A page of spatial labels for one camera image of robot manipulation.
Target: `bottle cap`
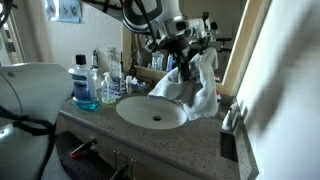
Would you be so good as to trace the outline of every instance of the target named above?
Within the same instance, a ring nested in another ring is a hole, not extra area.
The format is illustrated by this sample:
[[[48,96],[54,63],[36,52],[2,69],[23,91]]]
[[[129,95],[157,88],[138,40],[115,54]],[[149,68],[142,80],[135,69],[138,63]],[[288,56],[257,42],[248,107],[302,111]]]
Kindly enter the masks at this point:
[[[86,56],[82,55],[82,54],[77,54],[76,55],[76,64],[77,65],[85,65],[85,64],[87,64]]]
[[[132,76],[127,76],[126,77],[126,83],[131,84],[132,83]]]

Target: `mirror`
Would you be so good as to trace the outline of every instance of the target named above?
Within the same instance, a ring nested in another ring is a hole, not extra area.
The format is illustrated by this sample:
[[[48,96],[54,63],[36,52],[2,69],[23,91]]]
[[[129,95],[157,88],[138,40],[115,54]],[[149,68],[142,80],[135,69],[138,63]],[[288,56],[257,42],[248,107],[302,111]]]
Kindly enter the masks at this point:
[[[219,68],[215,70],[221,81],[225,77],[225,72],[229,63],[230,54],[236,39],[241,17],[246,5],[246,0],[180,0],[181,13],[187,18],[201,18],[204,12],[208,12],[210,22],[215,22],[218,26],[219,34],[216,41],[210,42],[209,46],[216,48],[218,52]],[[153,68],[152,55],[148,53],[143,46],[147,39],[151,37],[132,33],[132,48],[134,49],[134,58],[136,65],[144,67],[145,71],[152,71]],[[191,51],[197,52],[194,47],[190,47]],[[166,61],[168,54],[165,50],[161,50],[164,55],[162,62],[162,71],[159,74],[166,74]]]

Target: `mouthwash bottle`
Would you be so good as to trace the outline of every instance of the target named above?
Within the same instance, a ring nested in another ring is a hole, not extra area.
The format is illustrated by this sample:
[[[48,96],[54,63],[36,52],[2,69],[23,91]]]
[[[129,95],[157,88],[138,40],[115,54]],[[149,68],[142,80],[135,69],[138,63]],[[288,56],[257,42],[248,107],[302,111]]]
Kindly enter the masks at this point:
[[[82,109],[92,110],[99,106],[96,97],[96,73],[86,67],[86,56],[76,55],[77,68],[69,69],[73,79],[73,101]]]

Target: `vanity cabinet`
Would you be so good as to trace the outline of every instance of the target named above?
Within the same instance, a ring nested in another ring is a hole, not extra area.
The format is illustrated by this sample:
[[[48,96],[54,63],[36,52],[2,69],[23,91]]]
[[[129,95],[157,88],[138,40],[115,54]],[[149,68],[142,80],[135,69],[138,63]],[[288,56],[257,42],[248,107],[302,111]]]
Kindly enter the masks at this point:
[[[129,147],[128,155],[135,160],[133,168],[134,177],[137,180],[200,180],[195,176],[133,148]]]
[[[72,132],[83,142],[96,138],[98,144],[95,145],[95,149],[99,152],[100,157],[113,168],[115,168],[114,151],[118,151],[117,166],[121,167],[123,163],[129,163],[129,168],[126,173],[130,179],[132,179],[133,169],[133,179],[136,180],[199,180],[199,178],[151,157],[142,151],[136,150],[108,136],[102,135],[95,130],[59,116],[57,119],[56,134],[66,130]]]
[[[115,141],[110,137],[107,137],[72,120],[58,116],[56,134],[66,130],[72,132],[82,142],[88,142],[90,139],[96,138],[98,143],[95,145],[95,149],[99,152],[100,157],[113,168],[115,168],[115,150],[119,152],[119,155],[117,156],[118,167],[121,167],[122,164],[127,163],[127,145]]]

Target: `soap dispenser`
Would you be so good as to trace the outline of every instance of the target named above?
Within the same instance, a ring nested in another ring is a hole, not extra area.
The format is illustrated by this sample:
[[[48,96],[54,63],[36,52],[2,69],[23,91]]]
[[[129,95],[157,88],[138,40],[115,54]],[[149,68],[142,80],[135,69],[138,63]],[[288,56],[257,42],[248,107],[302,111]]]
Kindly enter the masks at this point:
[[[109,72],[105,72],[103,75],[104,81],[101,82],[102,102],[112,104],[116,102],[115,86]]]

